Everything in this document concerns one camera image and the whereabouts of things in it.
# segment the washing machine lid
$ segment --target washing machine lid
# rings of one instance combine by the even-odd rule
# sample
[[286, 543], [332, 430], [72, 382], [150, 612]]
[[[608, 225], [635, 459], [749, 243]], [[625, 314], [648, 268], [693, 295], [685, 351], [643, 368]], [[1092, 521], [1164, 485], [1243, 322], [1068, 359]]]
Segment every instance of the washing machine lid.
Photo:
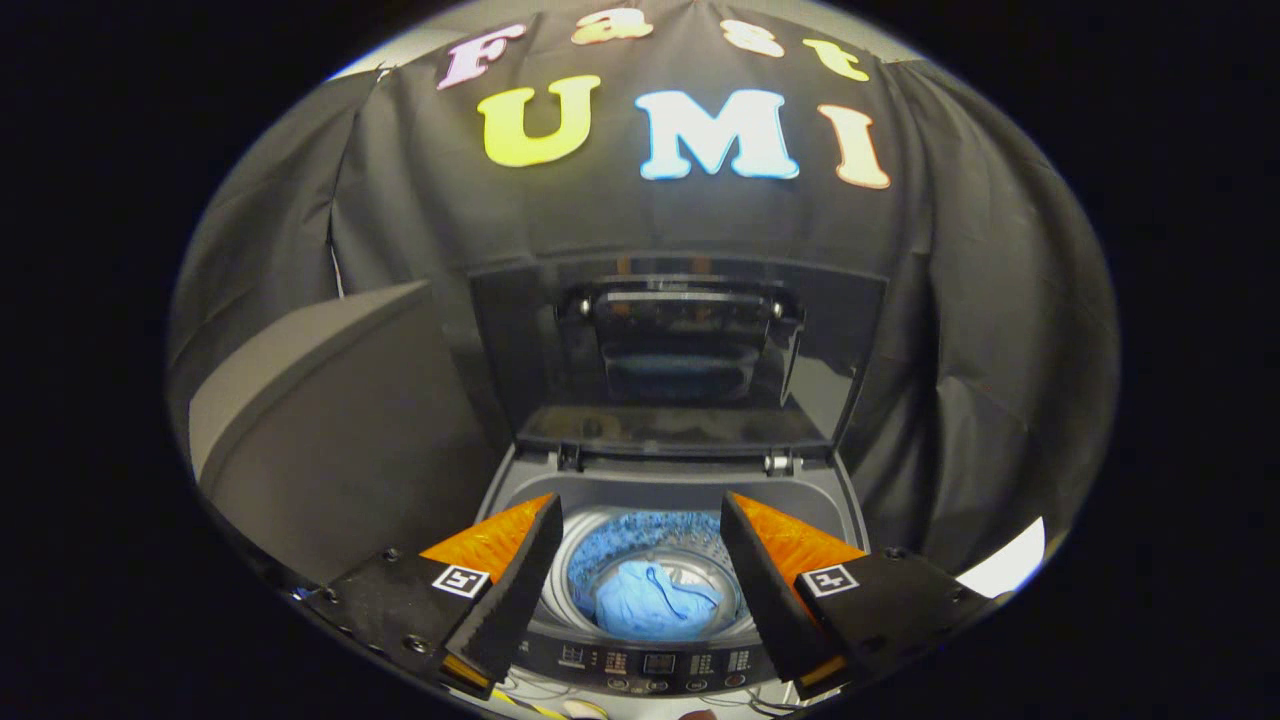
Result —
[[640, 456], [826, 456], [886, 282], [781, 259], [616, 256], [480, 273], [516, 442]]

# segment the orange letter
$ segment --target orange letter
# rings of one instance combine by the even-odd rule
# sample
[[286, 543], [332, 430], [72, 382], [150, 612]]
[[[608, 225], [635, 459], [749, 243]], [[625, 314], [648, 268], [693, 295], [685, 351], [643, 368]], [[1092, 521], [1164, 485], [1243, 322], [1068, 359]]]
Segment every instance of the orange letter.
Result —
[[735, 47], [768, 55], [769, 58], [781, 58], [785, 53], [782, 46], [773, 41], [773, 33], [760, 26], [753, 26], [742, 20], [724, 20], [721, 23], [721, 28], [724, 29], [724, 40], [730, 41], [730, 45]]
[[836, 177], [849, 184], [872, 190], [888, 187], [888, 176], [876, 160], [872, 135], [867, 129], [872, 119], [858, 110], [838, 105], [818, 105], [818, 111], [836, 127], [836, 142], [840, 143], [840, 167], [836, 168]]
[[617, 37], [644, 37], [653, 26], [644, 22], [644, 10], [617, 8], [600, 10], [577, 20], [577, 32], [570, 40], [573, 45], [594, 45]]

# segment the washing machine drum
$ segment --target washing machine drum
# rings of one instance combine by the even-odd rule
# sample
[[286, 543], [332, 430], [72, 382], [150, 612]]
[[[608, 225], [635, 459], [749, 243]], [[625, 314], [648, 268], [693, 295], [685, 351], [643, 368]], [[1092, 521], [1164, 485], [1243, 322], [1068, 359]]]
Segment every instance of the washing machine drum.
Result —
[[716, 514], [586, 510], [564, 539], [543, 603], [568, 626], [648, 642], [754, 630]]

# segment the lid hinge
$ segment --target lid hinge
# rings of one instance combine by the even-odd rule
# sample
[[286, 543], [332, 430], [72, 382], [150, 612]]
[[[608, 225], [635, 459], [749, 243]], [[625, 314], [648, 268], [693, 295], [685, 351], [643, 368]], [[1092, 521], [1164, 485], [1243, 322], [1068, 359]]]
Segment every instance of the lid hinge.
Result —
[[562, 442], [556, 454], [556, 466], [559, 470], [582, 471], [582, 451], [573, 443]]
[[764, 474], [771, 478], [795, 475], [804, 465], [804, 457], [794, 455], [791, 448], [774, 450], [764, 456]]

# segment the yellow wire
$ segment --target yellow wire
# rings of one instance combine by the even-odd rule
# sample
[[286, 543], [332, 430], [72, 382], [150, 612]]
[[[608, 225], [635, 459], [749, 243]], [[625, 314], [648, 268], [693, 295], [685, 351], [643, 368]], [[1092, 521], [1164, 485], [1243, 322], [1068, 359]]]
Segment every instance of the yellow wire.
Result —
[[493, 694], [495, 697], [498, 697], [499, 700], [504, 700], [504, 701], [509, 702], [511, 705], [515, 705], [516, 707], [529, 706], [529, 707], [532, 707], [534, 710], [536, 710], [539, 715], [545, 715], [547, 717], [554, 717], [556, 720], [570, 720], [568, 716], [561, 715], [559, 712], [556, 712], [554, 710], [549, 710], [547, 707], [540, 707], [540, 706], [534, 705], [531, 702], [524, 702], [524, 701], [522, 702], [516, 702], [515, 700], [511, 698], [511, 696], [508, 696], [507, 693], [499, 691], [498, 688], [493, 689]]

